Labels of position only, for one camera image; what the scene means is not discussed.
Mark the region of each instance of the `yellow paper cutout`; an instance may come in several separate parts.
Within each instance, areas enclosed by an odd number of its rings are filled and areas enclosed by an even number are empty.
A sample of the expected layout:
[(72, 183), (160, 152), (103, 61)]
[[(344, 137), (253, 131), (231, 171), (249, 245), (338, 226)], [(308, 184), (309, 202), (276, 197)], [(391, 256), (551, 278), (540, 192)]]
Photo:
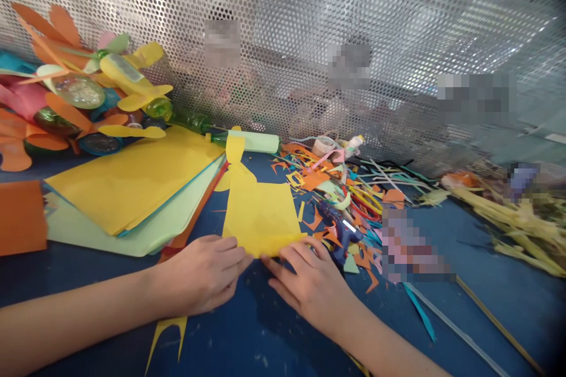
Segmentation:
[(109, 235), (151, 215), (223, 152), (202, 135), (174, 126), (167, 137), (72, 168), (46, 182)]
[(258, 183), (240, 162), (243, 137), (228, 136), (226, 158), (231, 163), (231, 185), (223, 237), (236, 237), (249, 254), (277, 256), (279, 249), (301, 240), (291, 189), (287, 184)]
[(351, 194), (350, 192), (348, 192), (348, 194), (346, 194), (346, 198), (343, 201), (335, 203), (333, 204), (333, 206), (335, 209), (344, 210), (348, 206), (350, 206), (350, 203), (351, 203)]
[(291, 185), (296, 189), (302, 187), (302, 185), (305, 183), (305, 180), (303, 179), (302, 175), (299, 174), (298, 171), (294, 171), (291, 174), (287, 175), (287, 180), (289, 180), (289, 183), (291, 183)]
[(187, 317), (178, 317), (178, 318), (171, 318), (168, 320), (159, 321), (155, 328), (155, 334), (153, 335), (152, 348), (149, 351), (149, 358), (147, 358), (146, 373), (144, 375), (147, 375), (147, 370), (149, 370), (149, 364), (152, 361), (153, 351), (155, 349), (155, 346), (157, 345), (157, 340), (159, 340), (159, 336), (161, 335), (161, 333), (163, 333), (163, 331), (166, 328), (171, 327), (173, 325), (179, 327), (179, 332), (181, 335), (181, 341), (179, 342), (179, 355), (177, 357), (177, 363), (180, 361), (181, 349), (183, 348), (183, 339), (185, 338), (185, 330), (187, 329)]
[(222, 178), (220, 179), (220, 181), (218, 182), (218, 184), (216, 185), (216, 187), (214, 188), (214, 191), (227, 191), (230, 190), (230, 184), (232, 182), (232, 174), (230, 173), (230, 171), (226, 171), (224, 173), (224, 175), (222, 176)]
[(297, 220), (298, 220), (299, 222), (302, 221), (302, 215), (304, 214), (304, 212), (305, 212), (305, 203), (304, 203), (304, 202), (301, 202), (301, 207), (299, 208), (299, 215), (298, 215), (298, 217), (297, 217)]
[(166, 133), (159, 127), (130, 128), (123, 125), (104, 125), (98, 131), (110, 137), (163, 138)]
[(360, 247), (357, 244), (351, 243), (348, 247), (348, 253), (352, 255), (360, 254)]
[(360, 371), (364, 374), (364, 376), (366, 377), (370, 377), (370, 372), (369, 370), (363, 366), (361, 364), (361, 362), (359, 362), (356, 358), (354, 358), (353, 356), (351, 356), (348, 352), (346, 352), (346, 355), (348, 355), (350, 357), (350, 359), (352, 360), (352, 362), (355, 363), (356, 367), (358, 367), (360, 369)]
[(226, 160), (231, 164), (241, 162), (245, 147), (245, 137), (235, 137), (234, 135), (229, 134), (226, 139)]

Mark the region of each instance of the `green plastic bottle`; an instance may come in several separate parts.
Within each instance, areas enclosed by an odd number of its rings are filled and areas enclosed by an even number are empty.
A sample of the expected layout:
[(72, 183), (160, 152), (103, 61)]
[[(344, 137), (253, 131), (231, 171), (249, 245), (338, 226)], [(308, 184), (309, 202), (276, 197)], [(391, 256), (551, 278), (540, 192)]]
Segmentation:
[(264, 133), (250, 133), (248, 131), (229, 130), (218, 134), (207, 134), (211, 143), (226, 147), (228, 136), (244, 137), (246, 139), (245, 151), (261, 153), (277, 153), (281, 150), (281, 139), (277, 135)]
[(151, 118), (168, 120), (173, 114), (173, 104), (167, 97), (158, 97), (146, 106), (145, 113)]
[(187, 128), (201, 135), (205, 135), (212, 126), (212, 120), (207, 115), (179, 107), (173, 108), (173, 113), (167, 123)]

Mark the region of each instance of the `table surface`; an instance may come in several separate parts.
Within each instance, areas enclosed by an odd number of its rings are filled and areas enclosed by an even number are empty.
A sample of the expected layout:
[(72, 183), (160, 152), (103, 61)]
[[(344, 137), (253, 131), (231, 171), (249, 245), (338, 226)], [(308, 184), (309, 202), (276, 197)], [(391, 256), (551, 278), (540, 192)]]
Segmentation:
[[(59, 154), (35, 160), (21, 173), (2, 173), (0, 182), (47, 178), (92, 157)], [(242, 162), (259, 182), (283, 183), (265, 154), (245, 153)], [(307, 196), (295, 195), (298, 205)], [(221, 234), (228, 192), (213, 193), (189, 240)], [(420, 235), (430, 238), (439, 254), (476, 293), (517, 341), (543, 367), (558, 357), (565, 310), (564, 282), (522, 262), (494, 254), (483, 224), (456, 203), (408, 211)], [(305, 208), (305, 220), (313, 217)], [(304, 224), (303, 231), (310, 232)], [(0, 257), (0, 306), (107, 280), (145, 269), (159, 255), (133, 258), (48, 242), (42, 252)], [(168, 328), (158, 341), (148, 376), (270, 375), (359, 376), (360, 371), (335, 344), (312, 328), (268, 286), (268, 272), (254, 261), (240, 277), (236, 295), (211, 313), (188, 320), (180, 361), (179, 331)], [(427, 307), (435, 329), (432, 343), (416, 309), (401, 285), (380, 284), (368, 295), (370, 278), (362, 270), (346, 274), (354, 293), (387, 325), (446, 371), (458, 376), (496, 373)], [(499, 333), (455, 283), (416, 283), (415, 286), (450, 320), (468, 334), (511, 376), (535, 375), (522, 356)], [(36, 373), (82, 376), (143, 376), (155, 323), (137, 328), (71, 355)]]

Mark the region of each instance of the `glue gun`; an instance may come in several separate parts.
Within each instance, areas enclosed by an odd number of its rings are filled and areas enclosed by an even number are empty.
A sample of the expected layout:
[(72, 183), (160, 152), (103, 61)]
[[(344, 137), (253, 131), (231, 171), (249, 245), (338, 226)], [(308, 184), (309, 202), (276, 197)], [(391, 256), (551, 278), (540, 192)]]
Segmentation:
[(327, 201), (320, 201), (318, 203), (318, 209), (336, 225), (336, 238), (340, 244), (342, 244), (342, 247), (334, 246), (334, 250), (330, 252), (330, 256), (332, 256), (337, 265), (343, 267), (346, 262), (345, 253), (350, 242), (358, 243), (361, 241), (362, 234), (350, 225), (349, 222), (342, 217), (340, 212), (333, 208)]

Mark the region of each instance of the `metal mesh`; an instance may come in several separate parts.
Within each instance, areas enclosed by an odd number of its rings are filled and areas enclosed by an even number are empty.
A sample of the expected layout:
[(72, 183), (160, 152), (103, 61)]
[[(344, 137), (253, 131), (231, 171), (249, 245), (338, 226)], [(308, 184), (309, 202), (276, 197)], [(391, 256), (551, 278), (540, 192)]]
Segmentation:
[[(105, 30), (128, 32), (135, 47), (161, 43), (167, 60), (150, 79), (172, 83), (176, 102), (221, 126), (284, 138), (364, 134), (363, 154), (414, 159), (429, 175), (493, 153), (522, 129), (439, 124), (438, 73), (516, 73), (520, 111), (544, 100), (544, 120), (564, 106), (565, 0), (0, 1), (0, 46), (25, 58), (34, 56), (10, 2), (44, 15), (55, 2), (70, 11), (88, 47)], [(207, 19), (240, 22), (239, 68), (204, 66)], [(371, 46), (369, 90), (328, 89), (328, 46), (341, 44)], [(564, 150), (553, 155), (564, 160)]]

